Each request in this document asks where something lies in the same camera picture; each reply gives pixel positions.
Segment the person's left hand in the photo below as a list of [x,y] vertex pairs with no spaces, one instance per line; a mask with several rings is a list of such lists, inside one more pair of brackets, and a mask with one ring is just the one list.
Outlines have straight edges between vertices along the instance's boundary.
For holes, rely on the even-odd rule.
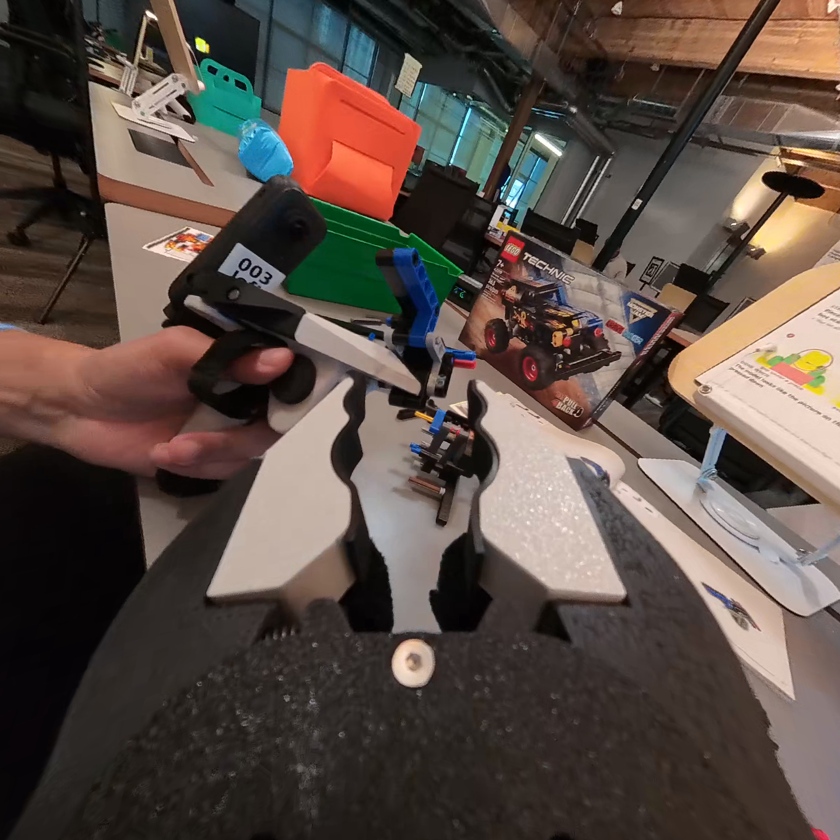
[[266,421],[184,431],[197,406],[188,378],[211,345],[202,333],[176,327],[84,353],[72,368],[54,445],[136,476],[162,469],[188,478],[231,477],[280,435]]

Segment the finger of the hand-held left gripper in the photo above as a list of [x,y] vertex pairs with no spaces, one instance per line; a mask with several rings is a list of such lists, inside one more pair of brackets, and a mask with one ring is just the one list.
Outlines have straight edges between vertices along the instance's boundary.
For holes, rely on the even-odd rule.
[[320,378],[352,369],[378,382],[418,395],[422,385],[391,350],[307,311],[294,312],[294,398],[312,396]]

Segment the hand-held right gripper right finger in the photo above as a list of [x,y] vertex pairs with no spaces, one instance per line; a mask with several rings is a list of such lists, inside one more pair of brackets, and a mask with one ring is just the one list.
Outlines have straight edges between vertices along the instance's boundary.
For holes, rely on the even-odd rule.
[[537,624],[558,604],[627,601],[591,493],[611,491],[624,467],[609,449],[563,432],[481,380],[468,386],[475,443],[488,453],[470,527],[477,582],[500,608]]

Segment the blue plastic bag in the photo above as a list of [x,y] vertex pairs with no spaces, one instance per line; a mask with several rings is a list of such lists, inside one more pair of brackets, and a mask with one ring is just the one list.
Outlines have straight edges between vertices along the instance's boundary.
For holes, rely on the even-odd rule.
[[248,119],[239,125],[238,159],[259,182],[293,173],[293,160],[286,144],[262,119]]

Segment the small blue black lego assembly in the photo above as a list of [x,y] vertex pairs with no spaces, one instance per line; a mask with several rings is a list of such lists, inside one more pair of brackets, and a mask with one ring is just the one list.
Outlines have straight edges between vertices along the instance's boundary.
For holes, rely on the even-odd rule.
[[375,263],[400,309],[385,321],[385,345],[419,383],[417,393],[392,387],[388,402],[400,409],[400,418],[433,412],[434,399],[448,393],[453,371],[476,368],[476,353],[449,348],[438,333],[440,301],[415,248],[380,249]]

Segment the colourful printed card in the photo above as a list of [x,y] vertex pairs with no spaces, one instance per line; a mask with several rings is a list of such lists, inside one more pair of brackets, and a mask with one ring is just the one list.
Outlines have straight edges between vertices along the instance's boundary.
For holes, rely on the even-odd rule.
[[189,263],[204,251],[214,237],[215,234],[199,228],[184,226],[144,245],[143,250]]

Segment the black office chair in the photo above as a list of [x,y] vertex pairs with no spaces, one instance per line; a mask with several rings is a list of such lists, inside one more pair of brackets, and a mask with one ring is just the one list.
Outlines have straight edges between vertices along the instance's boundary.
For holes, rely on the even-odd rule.
[[44,217],[80,234],[64,276],[38,317],[45,324],[91,244],[107,237],[98,187],[82,2],[7,2],[2,23],[1,132],[49,157],[48,187],[4,188],[3,200],[35,202],[7,232],[28,247],[27,230]]

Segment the black lego chassis flame print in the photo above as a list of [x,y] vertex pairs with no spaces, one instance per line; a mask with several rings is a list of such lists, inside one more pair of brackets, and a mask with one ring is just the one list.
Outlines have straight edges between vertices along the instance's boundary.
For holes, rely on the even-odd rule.
[[410,444],[416,470],[407,484],[413,491],[436,500],[435,522],[441,528],[448,524],[460,480],[476,474],[476,434],[467,408],[467,402],[458,402],[448,408],[426,407],[419,411],[403,407],[396,413],[401,422],[416,418],[427,425],[423,430],[427,441]]

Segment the lego instruction booklet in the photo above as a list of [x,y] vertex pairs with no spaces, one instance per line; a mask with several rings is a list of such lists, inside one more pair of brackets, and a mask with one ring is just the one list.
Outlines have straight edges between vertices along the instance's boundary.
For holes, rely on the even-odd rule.
[[839,456],[839,293],[703,374],[697,403],[751,439]]

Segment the green plastic bin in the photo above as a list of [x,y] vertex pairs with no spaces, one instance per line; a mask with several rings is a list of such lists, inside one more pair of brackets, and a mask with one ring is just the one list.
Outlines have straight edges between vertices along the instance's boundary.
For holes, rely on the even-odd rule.
[[285,289],[291,295],[397,314],[396,299],[375,262],[382,249],[416,249],[440,301],[463,274],[414,234],[317,198],[311,201],[325,220],[327,234],[286,279]]

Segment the white folding stand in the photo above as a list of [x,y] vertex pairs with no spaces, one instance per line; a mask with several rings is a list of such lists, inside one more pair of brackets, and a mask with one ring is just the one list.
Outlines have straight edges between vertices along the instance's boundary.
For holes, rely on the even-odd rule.
[[177,140],[194,143],[196,137],[192,136],[180,122],[168,122],[159,114],[169,106],[178,105],[177,99],[187,92],[198,95],[204,90],[205,85],[200,78],[188,78],[182,73],[174,72],[134,98],[130,106],[113,102],[112,107],[122,119],[166,133]]

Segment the lego set box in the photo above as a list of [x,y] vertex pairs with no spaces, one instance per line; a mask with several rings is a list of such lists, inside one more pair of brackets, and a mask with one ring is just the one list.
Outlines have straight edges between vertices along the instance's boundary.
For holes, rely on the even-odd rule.
[[580,431],[604,413],[682,316],[512,230],[459,340]]

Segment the orange box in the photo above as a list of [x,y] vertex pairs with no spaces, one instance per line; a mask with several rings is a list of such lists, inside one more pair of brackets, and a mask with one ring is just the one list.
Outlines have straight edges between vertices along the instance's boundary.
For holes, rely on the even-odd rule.
[[380,93],[317,62],[287,72],[279,135],[310,197],[388,222],[421,127]]

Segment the teal plastic basket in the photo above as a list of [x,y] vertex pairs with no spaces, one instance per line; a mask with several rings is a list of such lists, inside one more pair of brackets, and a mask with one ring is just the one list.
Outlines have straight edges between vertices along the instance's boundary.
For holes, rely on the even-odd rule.
[[234,136],[243,122],[260,119],[261,99],[245,76],[209,57],[202,60],[196,74],[204,90],[185,96],[197,123]]

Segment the black slanted pole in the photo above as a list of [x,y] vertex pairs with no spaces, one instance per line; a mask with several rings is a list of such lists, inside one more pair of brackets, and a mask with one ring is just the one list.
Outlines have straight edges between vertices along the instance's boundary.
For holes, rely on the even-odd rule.
[[728,52],[710,77],[708,84],[679,123],[677,131],[671,135],[664,152],[658,158],[644,184],[637,191],[634,200],[595,257],[593,267],[596,270],[605,268],[614,257],[615,252],[620,250],[625,238],[636,224],[646,205],[661,186],[712,105],[736,73],[743,58],[748,54],[779,4],[779,1],[760,1],[757,3],[752,14],[733,40]]

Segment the wooden book stand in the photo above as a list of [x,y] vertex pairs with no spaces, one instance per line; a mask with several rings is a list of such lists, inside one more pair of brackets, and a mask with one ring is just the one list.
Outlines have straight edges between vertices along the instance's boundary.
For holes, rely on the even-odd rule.
[[745,427],[697,403],[702,375],[790,321],[839,288],[838,263],[825,264],[786,281],[769,295],[681,351],[668,370],[671,388],[710,420],[700,466],[682,460],[641,458],[639,466],[695,524],[709,535],[767,595],[788,612],[809,617],[838,603],[838,587],[817,568],[838,548],[834,537],[816,549],[797,549],[724,488],[718,460],[727,436],[759,456],[809,496],[838,510],[839,456],[831,460],[794,447],[751,439]]

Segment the small black device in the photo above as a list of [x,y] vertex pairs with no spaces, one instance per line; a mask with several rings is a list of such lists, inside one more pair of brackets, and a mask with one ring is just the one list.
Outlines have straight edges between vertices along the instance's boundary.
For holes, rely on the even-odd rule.
[[485,281],[462,274],[457,278],[447,295],[447,302],[463,312],[471,312],[484,289],[485,283]]

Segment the white printed paper sheet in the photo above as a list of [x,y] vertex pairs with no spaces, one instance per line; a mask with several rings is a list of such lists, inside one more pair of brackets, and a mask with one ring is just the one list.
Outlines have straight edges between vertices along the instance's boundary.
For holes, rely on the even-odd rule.
[[716,556],[702,548],[624,482],[625,465],[611,449],[554,431],[565,454],[578,458],[677,563],[715,617],[732,650],[769,686],[795,699],[782,610]]

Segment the black trousers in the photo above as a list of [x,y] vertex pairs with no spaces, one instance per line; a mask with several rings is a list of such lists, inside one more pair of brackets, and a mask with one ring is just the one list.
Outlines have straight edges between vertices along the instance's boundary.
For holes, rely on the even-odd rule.
[[1,835],[145,572],[135,479],[44,445],[1,458]]

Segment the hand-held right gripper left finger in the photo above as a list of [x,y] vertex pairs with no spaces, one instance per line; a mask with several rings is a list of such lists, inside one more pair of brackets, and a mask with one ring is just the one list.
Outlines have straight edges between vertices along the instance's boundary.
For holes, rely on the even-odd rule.
[[300,617],[342,600],[359,576],[349,543],[361,522],[352,481],[362,459],[366,380],[344,377],[267,452],[206,590],[218,605],[270,602]]

